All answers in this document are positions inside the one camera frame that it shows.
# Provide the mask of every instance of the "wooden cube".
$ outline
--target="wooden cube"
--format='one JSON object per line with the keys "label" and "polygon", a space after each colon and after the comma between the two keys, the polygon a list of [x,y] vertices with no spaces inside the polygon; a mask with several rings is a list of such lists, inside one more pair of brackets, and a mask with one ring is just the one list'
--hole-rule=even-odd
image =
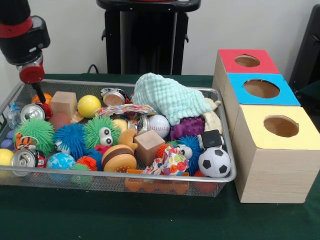
{"label": "wooden cube", "polygon": [[77,113],[77,96],[74,92],[57,91],[50,105],[53,114],[64,113],[72,120]]}
{"label": "wooden cube", "polygon": [[304,203],[320,169],[319,143],[302,107],[240,105],[232,148],[241,203]]}
{"label": "wooden cube", "polygon": [[166,142],[154,130],[151,130],[136,136],[134,143],[138,144],[135,150],[137,157],[146,166],[150,166],[156,159],[158,149],[165,145]]}
{"label": "wooden cube", "polygon": [[224,97],[228,74],[279,74],[266,50],[219,49],[214,68],[212,87]]}
{"label": "wooden cube", "polygon": [[231,139],[239,104],[300,106],[281,74],[261,73],[229,73],[223,103]]}

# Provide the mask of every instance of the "white wall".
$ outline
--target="white wall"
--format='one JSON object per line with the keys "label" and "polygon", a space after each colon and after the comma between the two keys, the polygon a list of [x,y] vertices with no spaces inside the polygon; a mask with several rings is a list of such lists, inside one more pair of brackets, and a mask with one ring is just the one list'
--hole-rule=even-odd
{"label": "white wall", "polygon": [[[189,43],[182,73],[212,75],[219,48],[266,49],[289,79],[317,0],[202,0],[189,13]],[[96,64],[107,71],[104,10],[95,0],[29,0],[32,15],[46,21],[51,45],[44,52],[47,73],[84,73]],[[18,81],[18,74],[0,57],[0,96]]]}

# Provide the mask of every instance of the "green tablecloth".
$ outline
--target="green tablecloth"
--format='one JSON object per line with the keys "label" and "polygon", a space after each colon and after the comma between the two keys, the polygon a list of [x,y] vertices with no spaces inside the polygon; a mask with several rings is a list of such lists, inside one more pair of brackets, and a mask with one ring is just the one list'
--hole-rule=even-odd
{"label": "green tablecloth", "polygon": [[[134,83],[134,75],[49,79]],[[175,76],[210,87],[212,76]],[[0,238],[320,239],[320,177],[305,204],[241,204],[233,182],[216,198],[0,186]]]}

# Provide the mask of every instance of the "box opening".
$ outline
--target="box opening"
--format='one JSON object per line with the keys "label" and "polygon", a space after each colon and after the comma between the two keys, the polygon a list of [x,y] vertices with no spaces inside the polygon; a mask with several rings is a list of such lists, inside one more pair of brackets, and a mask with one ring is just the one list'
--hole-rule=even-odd
{"label": "box opening", "polygon": [[234,61],[236,64],[247,68],[253,68],[260,65],[258,58],[246,54],[237,56]]}
{"label": "box opening", "polygon": [[280,94],[280,89],[273,83],[263,79],[251,79],[244,83],[244,89],[251,95],[272,99]]}
{"label": "box opening", "polygon": [[281,115],[267,116],[263,125],[269,132],[284,138],[293,137],[299,132],[299,125],[295,121]]}

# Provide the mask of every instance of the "light green towel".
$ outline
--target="light green towel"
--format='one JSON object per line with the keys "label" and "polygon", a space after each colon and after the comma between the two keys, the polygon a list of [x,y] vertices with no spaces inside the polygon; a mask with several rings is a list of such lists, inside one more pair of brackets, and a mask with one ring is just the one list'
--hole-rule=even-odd
{"label": "light green towel", "polygon": [[150,105],[158,114],[164,115],[172,126],[179,124],[180,119],[198,117],[212,111],[199,90],[153,73],[138,79],[132,101],[134,104]]}

